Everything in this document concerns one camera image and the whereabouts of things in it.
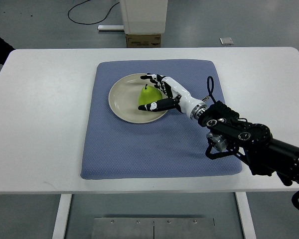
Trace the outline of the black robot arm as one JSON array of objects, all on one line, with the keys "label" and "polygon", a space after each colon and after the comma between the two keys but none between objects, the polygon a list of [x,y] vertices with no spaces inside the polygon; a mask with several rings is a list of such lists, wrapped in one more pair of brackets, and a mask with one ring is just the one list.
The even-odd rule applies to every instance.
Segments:
[{"label": "black robot arm", "polygon": [[[274,172],[282,183],[299,184],[299,147],[274,139],[270,129],[251,123],[212,95],[214,80],[207,78],[207,91],[213,104],[198,110],[194,117],[201,127],[210,130],[205,155],[218,159],[234,155],[244,162],[252,175],[271,176]],[[292,204],[299,210],[299,191],[292,196]]]}]

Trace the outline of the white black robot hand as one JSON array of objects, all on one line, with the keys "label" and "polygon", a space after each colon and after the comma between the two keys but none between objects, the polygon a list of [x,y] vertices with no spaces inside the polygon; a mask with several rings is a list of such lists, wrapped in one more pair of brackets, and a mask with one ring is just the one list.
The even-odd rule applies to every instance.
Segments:
[{"label": "white black robot hand", "polygon": [[198,119],[199,116],[208,109],[207,104],[191,96],[191,93],[180,83],[168,76],[158,74],[146,74],[141,79],[149,79],[154,87],[159,89],[166,99],[151,102],[146,105],[138,106],[140,111],[163,112],[177,109],[186,114],[190,119]]}]

